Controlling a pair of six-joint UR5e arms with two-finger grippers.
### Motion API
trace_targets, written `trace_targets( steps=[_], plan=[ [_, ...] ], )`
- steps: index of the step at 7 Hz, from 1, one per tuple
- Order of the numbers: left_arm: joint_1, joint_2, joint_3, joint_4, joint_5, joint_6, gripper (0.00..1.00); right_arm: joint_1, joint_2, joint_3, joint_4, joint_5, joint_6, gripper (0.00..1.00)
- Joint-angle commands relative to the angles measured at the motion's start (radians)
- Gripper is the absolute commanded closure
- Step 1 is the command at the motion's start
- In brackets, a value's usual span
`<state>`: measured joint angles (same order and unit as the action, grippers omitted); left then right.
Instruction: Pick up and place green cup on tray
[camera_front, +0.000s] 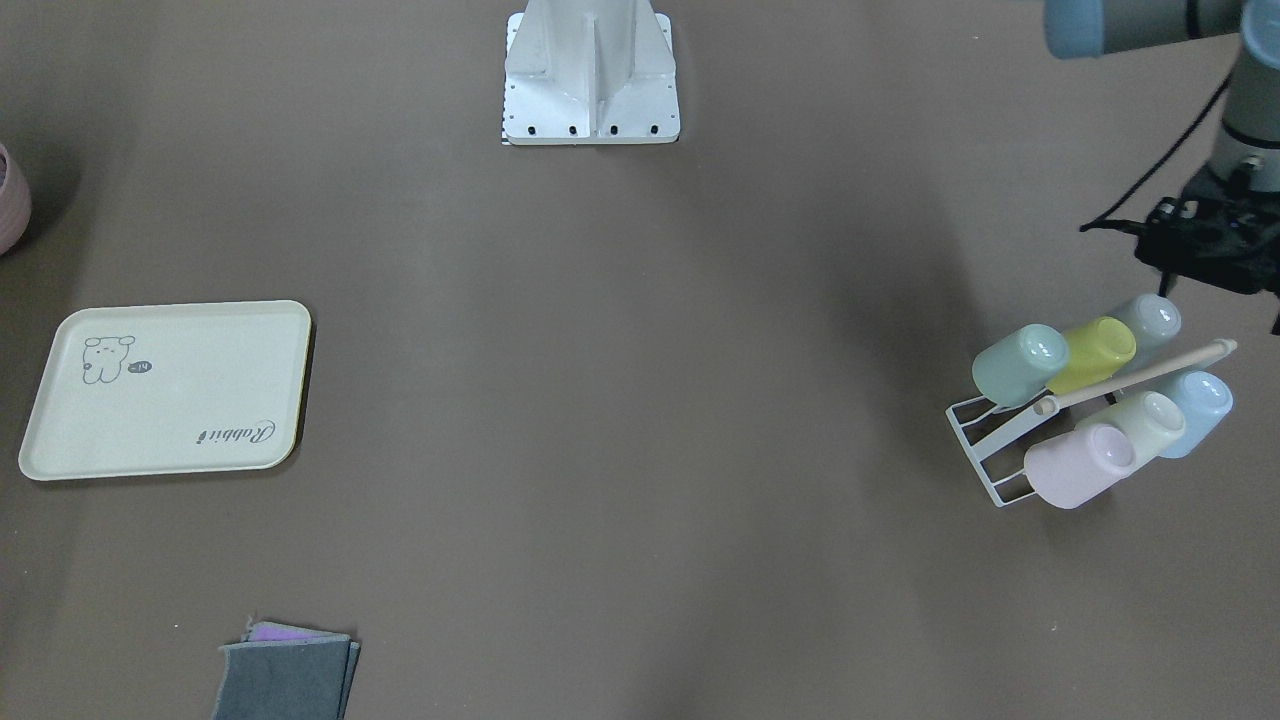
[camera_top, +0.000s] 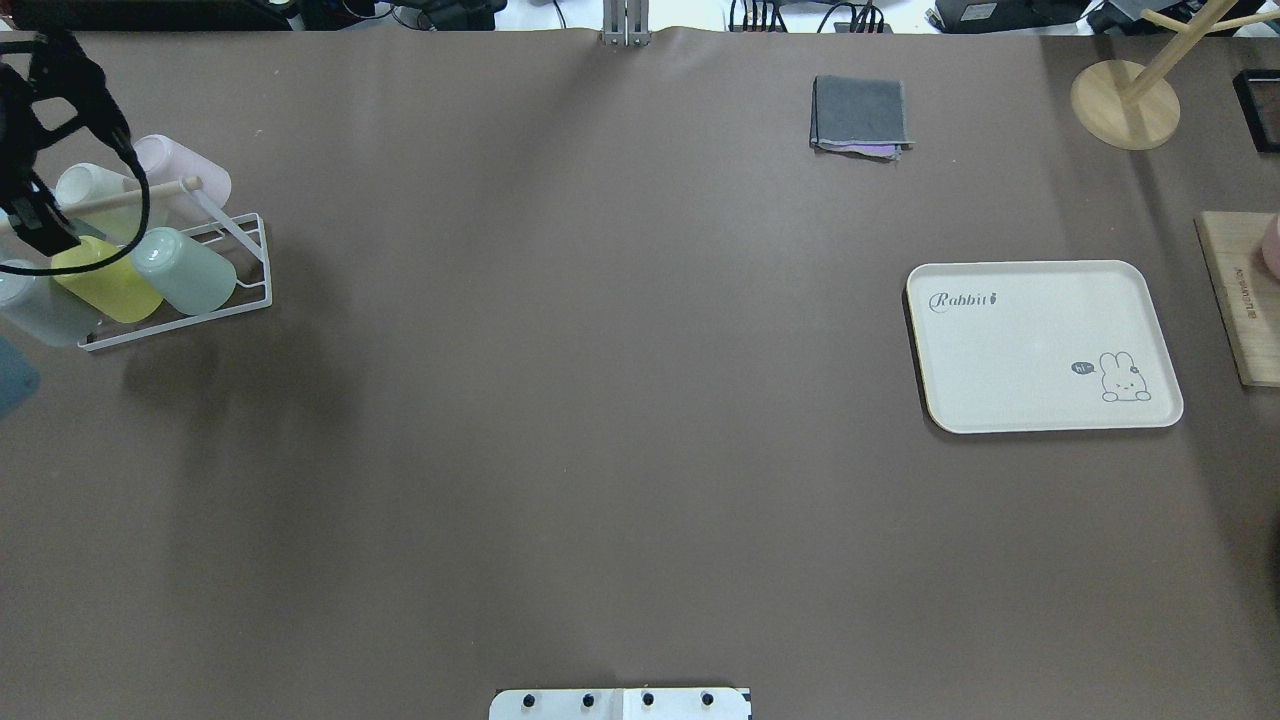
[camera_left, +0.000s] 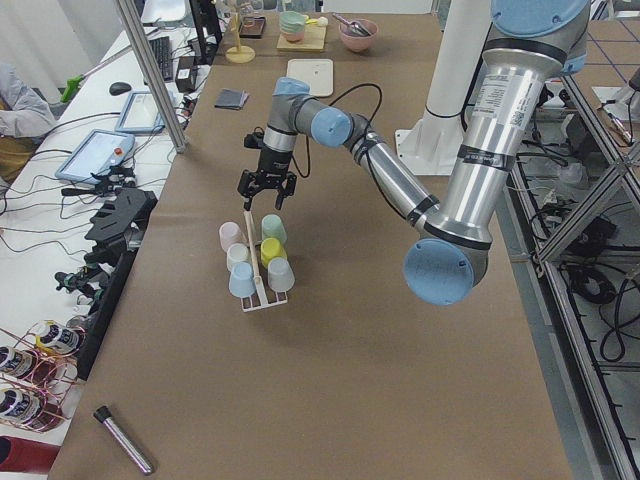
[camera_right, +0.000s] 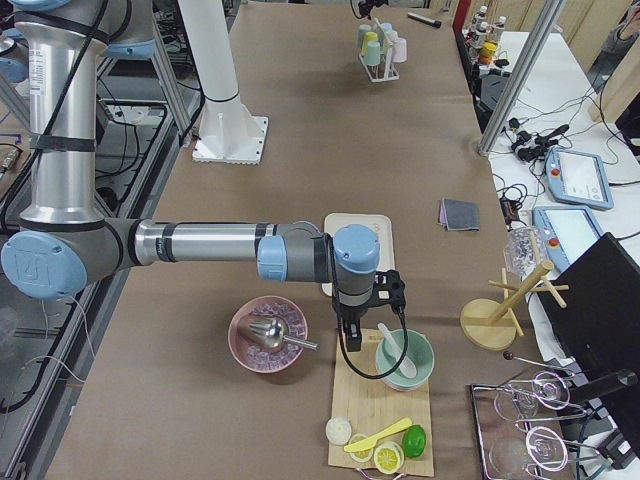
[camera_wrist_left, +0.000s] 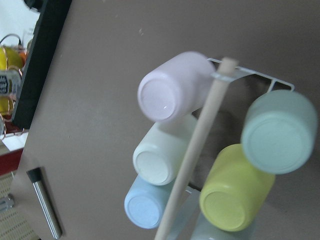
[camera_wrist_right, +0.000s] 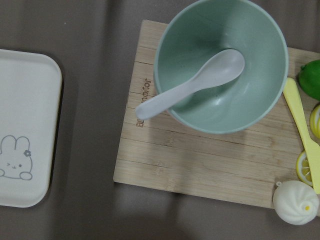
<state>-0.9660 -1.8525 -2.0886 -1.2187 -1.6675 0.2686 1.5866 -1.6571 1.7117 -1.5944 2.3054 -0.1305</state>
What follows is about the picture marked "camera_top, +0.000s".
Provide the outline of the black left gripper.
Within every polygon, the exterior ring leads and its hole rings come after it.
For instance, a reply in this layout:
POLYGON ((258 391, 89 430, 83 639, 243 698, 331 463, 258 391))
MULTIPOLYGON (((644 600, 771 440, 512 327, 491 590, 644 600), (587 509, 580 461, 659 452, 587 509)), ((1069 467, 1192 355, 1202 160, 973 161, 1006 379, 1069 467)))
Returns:
POLYGON ((19 240, 46 258, 79 243, 52 192, 35 173, 3 172, 1 208, 19 240))

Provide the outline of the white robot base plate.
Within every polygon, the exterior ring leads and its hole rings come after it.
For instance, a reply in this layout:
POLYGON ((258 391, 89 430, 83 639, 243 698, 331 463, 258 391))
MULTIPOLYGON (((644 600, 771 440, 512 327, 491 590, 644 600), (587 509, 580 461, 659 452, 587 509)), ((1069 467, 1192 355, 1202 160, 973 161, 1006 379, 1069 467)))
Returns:
POLYGON ((732 687, 500 691, 489 719, 751 719, 749 689, 732 687))

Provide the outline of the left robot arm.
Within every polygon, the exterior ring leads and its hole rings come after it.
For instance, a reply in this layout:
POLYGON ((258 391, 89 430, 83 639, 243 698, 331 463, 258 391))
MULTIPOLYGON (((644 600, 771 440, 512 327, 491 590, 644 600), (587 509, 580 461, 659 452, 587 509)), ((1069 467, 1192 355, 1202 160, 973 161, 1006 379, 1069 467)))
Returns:
POLYGON ((108 90, 105 73, 67 29, 42 29, 32 40, 4 41, 3 54, 28 53, 20 76, 3 63, 1 77, 1 205, 17 236, 46 258, 76 246, 70 223, 35 170, 38 151, 81 128, 88 129, 134 172, 140 172, 131 128, 108 90), (76 114, 49 129, 33 105, 63 99, 76 114))

